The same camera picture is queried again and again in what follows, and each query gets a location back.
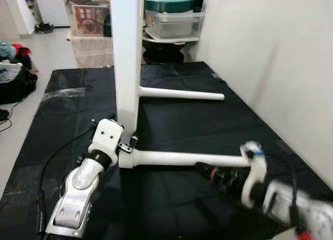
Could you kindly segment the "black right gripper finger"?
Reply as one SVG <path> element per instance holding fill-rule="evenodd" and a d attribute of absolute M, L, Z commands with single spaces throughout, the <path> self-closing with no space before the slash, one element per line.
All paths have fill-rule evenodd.
<path fill-rule="evenodd" d="M 203 176 L 203 178 L 206 178 L 210 181 L 210 171 L 212 171 L 213 168 L 217 167 L 219 170 L 217 171 L 217 174 L 215 176 L 215 181 L 212 181 L 214 183 L 222 183 L 224 181 L 224 173 L 222 172 L 221 167 L 214 166 L 208 163 L 203 162 L 197 162 L 194 164 L 195 170 L 200 173 L 200 175 Z"/>

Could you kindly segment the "black tablecloth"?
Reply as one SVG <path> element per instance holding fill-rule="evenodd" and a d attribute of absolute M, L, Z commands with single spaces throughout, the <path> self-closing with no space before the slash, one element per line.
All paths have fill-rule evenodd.
<path fill-rule="evenodd" d="M 91 121 L 113 115 L 113 69 L 54 70 L 44 78 L 38 109 L 0 199 L 0 240 L 37 240 L 36 192 L 45 159 L 45 204 L 51 210 L 60 182 L 86 151 L 81 136 Z M 143 98 L 136 147 L 140 150 L 239 155 L 248 141 L 287 161 L 298 187 L 331 201 L 331 189 L 207 64 L 144 65 L 143 86 L 219 92 L 223 102 Z M 83 97 L 41 102 L 46 92 L 85 87 Z M 271 160 L 268 177 L 291 183 L 288 169 Z M 91 222 L 90 240 L 266 240 L 284 230 L 261 214 L 238 207 L 199 173 L 187 167 L 112 167 L 103 176 Z"/>

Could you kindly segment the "clear tape patch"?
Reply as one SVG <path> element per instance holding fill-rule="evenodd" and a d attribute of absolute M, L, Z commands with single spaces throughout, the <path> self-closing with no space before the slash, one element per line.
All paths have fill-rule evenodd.
<path fill-rule="evenodd" d="M 52 92 L 46 92 L 43 96 L 43 99 L 41 99 L 41 102 L 47 102 L 48 100 L 56 98 L 83 97 L 85 94 L 85 87 L 55 90 Z"/>

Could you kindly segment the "white plastic table top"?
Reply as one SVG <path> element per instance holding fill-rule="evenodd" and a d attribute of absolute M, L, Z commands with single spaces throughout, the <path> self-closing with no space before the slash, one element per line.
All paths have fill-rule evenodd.
<path fill-rule="evenodd" d="M 143 0 L 110 0 L 110 17 L 117 119 L 129 143 L 138 121 Z"/>

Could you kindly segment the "black wok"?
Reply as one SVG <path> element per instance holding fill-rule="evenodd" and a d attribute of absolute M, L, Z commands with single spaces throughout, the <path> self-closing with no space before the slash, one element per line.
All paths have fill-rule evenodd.
<path fill-rule="evenodd" d="M 181 64 L 185 61 L 182 49 L 186 42 L 159 43 L 144 38 L 142 46 L 145 49 L 143 59 L 148 65 Z"/>

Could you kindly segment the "beige cloth covered bench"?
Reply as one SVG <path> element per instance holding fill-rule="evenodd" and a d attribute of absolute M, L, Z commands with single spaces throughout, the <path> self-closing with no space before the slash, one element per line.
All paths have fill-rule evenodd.
<path fill-rule="evenodd" d="M 69 33 L 74 58 L 79 68 L 113 66 L 113 40 L 111 37 L 83 37 Z"/>

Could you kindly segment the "black fabric bag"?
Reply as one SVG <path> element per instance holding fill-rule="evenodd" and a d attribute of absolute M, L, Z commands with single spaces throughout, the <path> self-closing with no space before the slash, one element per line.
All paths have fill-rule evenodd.
<path fill-rule="evenodd" d="M 0 105 L 14 104 L 36 90 L 38 76 L 21 66 L 13 80 L 0 81 Z"/>

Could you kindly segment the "orange lidded storage box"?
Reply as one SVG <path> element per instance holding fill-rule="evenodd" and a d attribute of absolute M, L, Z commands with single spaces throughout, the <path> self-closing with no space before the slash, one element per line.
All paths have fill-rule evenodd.
<path fill-rule="evenodd" d="M 80 37 L 102 37 L 109 13 L 110 0 L 63 0 L 71 34 Z"/>

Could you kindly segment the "white crumpled plastic bag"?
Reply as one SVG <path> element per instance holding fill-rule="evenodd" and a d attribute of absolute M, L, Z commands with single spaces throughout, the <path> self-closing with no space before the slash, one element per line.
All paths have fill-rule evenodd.
<path fill-rule="evenodd" d="M 23 64 L 16 63 L 0 63 L 0 83 L 8 83 L 13 81 L 21 69 L 23 69 Z"/>

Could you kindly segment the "red cloth item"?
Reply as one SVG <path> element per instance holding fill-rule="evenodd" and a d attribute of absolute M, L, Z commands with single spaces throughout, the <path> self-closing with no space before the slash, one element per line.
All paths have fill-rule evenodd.
<path fill-rule="evenodd" d="M 12 43 L 12 47 L 15 49 L 14 58 L 29 57 L 31 54 L 31 50 L 28 47 L 24 47 L 20 43 Z"/>

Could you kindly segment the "green pot with lid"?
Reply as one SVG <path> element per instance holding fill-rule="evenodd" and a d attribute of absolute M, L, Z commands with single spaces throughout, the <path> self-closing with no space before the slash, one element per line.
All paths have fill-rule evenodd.
<path fill-rule="evenodd" d="M 144 9 L 158 13 L 183 13 L 193 10 L 195 0 L 143 0 Z"/>

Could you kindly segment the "black floor stand base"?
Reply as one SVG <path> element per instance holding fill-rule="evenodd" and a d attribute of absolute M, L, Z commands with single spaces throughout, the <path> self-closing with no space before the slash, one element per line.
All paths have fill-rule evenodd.
<path fill-rule="evenodd" d="M 40 33 L 40 34 L 48 34 L 52 33 L 53 30 L 55 29 L 55 26 L 50 24 L 50 23 L 39 23 L 34 26 L 35 28 L 35 33 Z"/>

